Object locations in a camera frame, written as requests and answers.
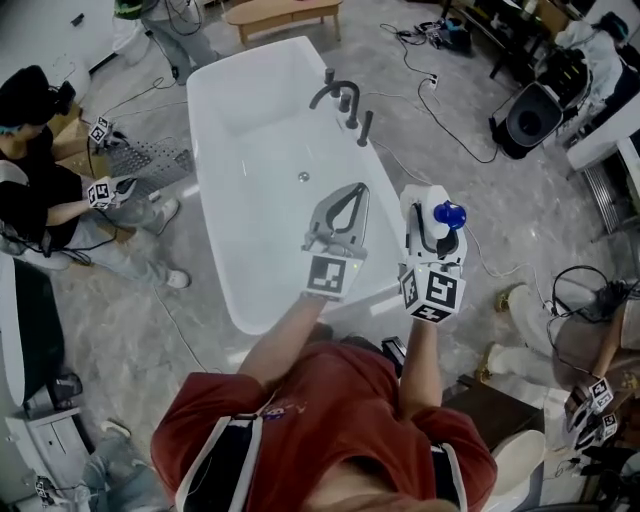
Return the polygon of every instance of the black stripe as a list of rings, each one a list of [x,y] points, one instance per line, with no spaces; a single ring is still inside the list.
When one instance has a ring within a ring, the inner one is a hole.
[[[227,425],[193,477],[185,512],[229,510],[252,437],[252,422]]]
[[[433,457],[433,471],[436,477],[436,497],[447,500],[460,508],[460,497],[453,480],[451,461],[446,451],[431,451]]]

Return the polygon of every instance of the marble floor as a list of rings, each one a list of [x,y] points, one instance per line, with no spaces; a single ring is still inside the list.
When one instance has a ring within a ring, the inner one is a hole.
[[[204,29],[213,47],[224,55],[240,51],[236,31],[218,14],[208,10]],[[403,95],[418,106],[416,88],[422,76],[405,67],[403,49],[379,24],[411,28],[437,16],[436,6],[404,0],[345,0],[340,43],[328,20],[324,25],[309,22],[253,36],[251,45],[308,36],[337,76],[355,81],[364,92]],[[427,102],[471,151],[487,159],[494,151],[487,118],[515,85],[507,72],[496,80],[489,78],[495,51],[481,36],[474,39],[472,57],[425,45],[410,47],[408,58],[413,66],[439,76],[435,97],[427,96]],[[94,119],[147,89],[159,76],[165,78],[161,87],[171,83],[155,45],[134,67],[114,59],[93,76],[83,101],[85,118]],[[190,147],[185,102],[184,87],[156,89],[108,115],[137,139],[153,142],[172,137],[176,144]],[[498,153],[493,163],[483,165],[407,101],[366,95],[362,102],[362,112],[365,108],[375,112],[371,137],[393,150],[416,176],[444,185],[453,200],[467,208],[469,225],[490,268],[504,273],[529,262],[545,298],[554,273],[569,265],[588,263],[610,276],[624,272],[627,262],[617,256],[623,254],[620,241],[591,243],[603,227],[581,179],[565,179],[569,168],[561,151],[537,148],[521,161]],[[415,182],[390,152],[376,149],[396,192]],[[157,289],[175,325],[153,288],[97,267],[74,266],[52,274],[67,364],[84,383],[82,417],[89,434],[97,436],[96,425],[104,418],[119,419],[132,429],[145,454],[181,383],[189,372],[199,370],[179,331],[209,371],[233,371],[256,341],[233,325],[226,310],[195,185],[194,177],[163,191],[164,196],[180,198],[182,210],[159,238],[139,233],[129,242],[131,250],[149,251],[190,272],[193,284],[188,289]],[[510,284],[533,285],[529,268],[504,279],[489,276],[471,239],[464,275],[462,310],[440,330],[440,362],[447,383],[472,371],[489,342],[519,343],[508,316],[495,313],[493,302],[496,292]],[[403,311],[393,309],[375,318],[363,314],[335,327],[338,333],[357,332],[372,341],[388,335],[406,340],[409,320]]]

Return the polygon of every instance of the bathtub faucet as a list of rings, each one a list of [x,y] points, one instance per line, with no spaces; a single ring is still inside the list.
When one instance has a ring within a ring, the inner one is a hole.
[[[311,103],[309,103],[309,108],[311,110],[315,110],[315,108],[318,106],[318,103],[320,103],[320,100],[324,96],[332,91],[339,91],[342,88],[351,89],[351,91],[353,92],[353,99],[351,100],[351,113],[349,114],[349,119],[347,119],[346,125],[347,128],[355,130],[358,127],[358,105],[360,103],[360,88],[349,80],[337,80],[325,85],[313,97]]]

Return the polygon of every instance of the white freestanding bathtub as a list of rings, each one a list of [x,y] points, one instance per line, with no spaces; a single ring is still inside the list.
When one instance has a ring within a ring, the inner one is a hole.
[[[299,37],[209,65],[187,82],[209,241],[229,314],[249,334],[271,328],[300,294],[309,270],[300,247],[311,214],[350,183],[371,191],[369,255],[345,302],[329,304],[325,314],[371,306],[398,290],[405,231],[398,198],[371,143],[356,144],[360,128],[338,122],[344,114],[334,100],[327,95],[309,109],[325,67]]]

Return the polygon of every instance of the black cap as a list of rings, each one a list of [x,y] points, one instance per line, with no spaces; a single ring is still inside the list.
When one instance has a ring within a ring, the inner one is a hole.
[[[55,91],[40,66],[22,68],[0,87],[0,126],[46,124],[55,111]]]

